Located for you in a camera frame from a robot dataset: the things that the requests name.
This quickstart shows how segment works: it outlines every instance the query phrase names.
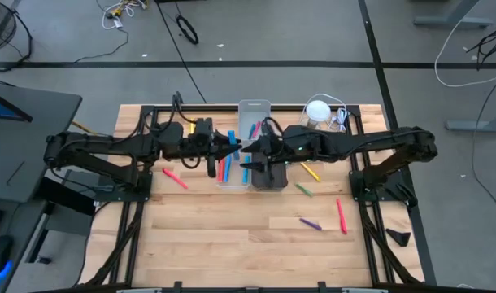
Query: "clear plastic container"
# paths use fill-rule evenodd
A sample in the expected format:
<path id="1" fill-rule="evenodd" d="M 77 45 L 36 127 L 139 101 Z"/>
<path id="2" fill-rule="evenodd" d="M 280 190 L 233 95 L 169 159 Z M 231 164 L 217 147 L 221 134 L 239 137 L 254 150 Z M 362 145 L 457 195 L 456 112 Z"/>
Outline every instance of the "clear plastic container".
<path id="1" fill-rule="evenodd" d="M 237 138 L 242 140 L 256 140 L 261 134 L 261 129 L 254 138 L 249 138 L 251 126 L 272 115 L 272 104 L 267 100 L 242 100 L 238 108 L 238 129 Z"/>
<path id="2" fill-rule="evenodd" d="M 242 147 L 248 147 L 251 142 L 250 141 L 242 141 Z M 245 190 L 251 185 L 251 170 L 247 169 L 248 176 L 247 182 L 242 183 L 242 178 L 244 177 L 244 168 L 241 167 L 241 163 L 245 163 L 245 159 L 247 156 L 251 156 L 251 153 L 243 153 L 239 151 L 239 160 L 235 160 L 232 156 L 232 163 L 230 164 L 230 170 L 228 172 L 228 182 L 217 182 L 217 186 L 221 189 L 225 190 Z M 216 173 L 219 174 L 220 164 L 219 162 L 215 165 Z"/>

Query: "wooden table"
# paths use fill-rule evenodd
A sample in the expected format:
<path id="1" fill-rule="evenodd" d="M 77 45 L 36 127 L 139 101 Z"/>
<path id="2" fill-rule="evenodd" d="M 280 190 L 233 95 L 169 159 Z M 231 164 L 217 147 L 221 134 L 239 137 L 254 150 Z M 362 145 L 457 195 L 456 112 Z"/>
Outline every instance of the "wooden table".
<path id="1" fill-rule="evenodd" d="M 121 106 L 116 137 L 133 130 L 140 108 Z M 360 105 L 360 110 L 366 133 L 386 130 L 380 105 Z M 186 115 L 212 117 L 221 133 L 237 129 L 235 112 Z M 272 113 L 283 128 L 297 124 L 299 116 L 300 112 Z M 184 125 L 186 135 L 189 125 L 177 115 L 175 120 Z M 370 154 L 373 164 L 389 155 L 390 151 Z M 119 157 L 110 161 L 128 164 Z M 288 167 L 289 185 L 282 192 L 255 192 L 221 190 L 216 180 L 207 176 L 206 164 L 190 170 L 179 161 L 156 162 L 152 195 L 143 213 L 133 287 L 172 287 L 174 281 L 182 281 L 184 287 L 316 287 L 318 281 L 326 281 L 327 286 L 371 286 L 358 205 L 350 194 L 350 161 L 308 165 L 320 175 L 321 182 L 293 164 Z M 361 157 L 359 167 L 363 168 Z M 171 169 L 189 189 L 166 177 L 162 168 Z M 314 196 L 305 196 L 295 182 Z M 348 235 L 340 230 L 337 198 L 344 207 Z M 82 282 L 96 273 L 113 249 L 121 206 L 111 203 L 94 219 Z M 382 202 L 380 206 L 385 228 L 412 232 L 402 203 Z M 319 223 L 324 230 L 304 225 L 298 220 L 301 216 Z M 400 247 L 387 237 L 411 274 L 423 280 L 415 240 Z M 379 251 L 375 244 L 380 280 L 385 282 Z"/>

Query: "purple marker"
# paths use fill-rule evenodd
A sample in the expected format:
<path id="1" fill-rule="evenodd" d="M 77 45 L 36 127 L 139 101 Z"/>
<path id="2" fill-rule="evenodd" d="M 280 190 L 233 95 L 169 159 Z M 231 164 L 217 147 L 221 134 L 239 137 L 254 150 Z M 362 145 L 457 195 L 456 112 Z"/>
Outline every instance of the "purple marker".
<path id="1" fill-rule="evenodd" d="M 306 225 L 309 225 L 310 227 L 313 227 L 315 229 L 317 229 L 318 231 L 322 231 L 322 227 L 320 227 L 319 225 L 315 224 L 315 223 L 311 223 L 310 221 L 306 220 L 306 219 L 302 219 L 302 218 L 299 218 L 299 220 L 306 224 Z"/>

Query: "gray floor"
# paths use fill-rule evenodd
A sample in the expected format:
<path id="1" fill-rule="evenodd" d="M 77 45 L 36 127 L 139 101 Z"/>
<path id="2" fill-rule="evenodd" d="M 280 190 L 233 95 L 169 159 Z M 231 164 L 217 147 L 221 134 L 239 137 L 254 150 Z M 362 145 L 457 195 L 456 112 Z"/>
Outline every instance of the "gray floor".
<path id="1" fill-rule="evenodd" d="M 367 1 L 382 61 L 433 62 L 449 30 L 414 27 L 412 17 L 442 13 L 455 3 Z M 182 2 L 180 7 L 202 40 L 193 46 L 176 34 L 186 60 L 372 61 L 356 1 L 208 0 Z M 169 15 L 176 13 L 173 3 L 162 8 Z M 124 39 L 101 27 L 101 13 L 93 0 L 25 0 L 17 9 L 32 31 L 35 53 L 31 60 L 35 62 L 73 61 L 112 50 Z M 496 1 L 480 2 L 471 15 L 496 21 Z M 155 7 L 137 11 L 132 19 L 124 17 L 123 23 L 130 33 L 129 44 L 94 61 L 179 60 Z M 172 22 L 169 25 L 178 32 Z M 473 46 L 495 28 L 456 32 L 441 62 L 473 62 L 463 47 Z M 12 43 L 25 49 L 21 28 Z M 10 47 L 0 50 L 0 61 L 16 56 Z M 496 55 L 491 60 L 496 62 Z M 190 70 L 209 103 L 236 103 L 244 98 L 304 103 L 324 92 L 347 103 L 382 104 L 376 73 L 370 68 Z M 413 164 L 412 172 L 438 284 L 496 289 L 496 207 L 473 179 L 472 135 L 450 133 L 443 126 L 448 119 L 475 119 L 493 84 L 450 89 L 439 84 L 429 69 L 388 69 L 385 75 L 399 124 L 421 126 L 437 137 L 440 155 L 430 164 Z M 441 76 L 463 83 L 496 76 L 496 70 L 441 70 Z M 104 133 L 114 129 L 122 103 L 167 103 L 176 90 L 186 103 L 202 102 L 183 68 L 18 69 L 0 74 L 0 79 L 81 95 L 84 102 L 76 119 Z M 495 115 L 496 95 L 485 118 Z M 480 134 L 476 140 L 477 171 L 496 195 L 496 134 Z M 39 269 L 23 266 L 9 291 L 21 292 L 24 284 L 35 290 L 72 285 L 81 266 L 83 244 L 84 238 L 78 236 L 52 234 L 41 253 L 53 256 L 55 264 Z"/>

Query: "computer monitor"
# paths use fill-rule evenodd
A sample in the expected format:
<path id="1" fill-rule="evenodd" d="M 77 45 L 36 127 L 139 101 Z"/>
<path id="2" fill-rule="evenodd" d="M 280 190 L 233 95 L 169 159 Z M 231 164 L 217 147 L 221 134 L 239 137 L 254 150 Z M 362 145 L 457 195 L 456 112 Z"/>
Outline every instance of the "computer monitor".
<path id="1" fill-rule="evenodd" d="M 0 119 L 31 122 L 33 118 L 0 96 Z"/>

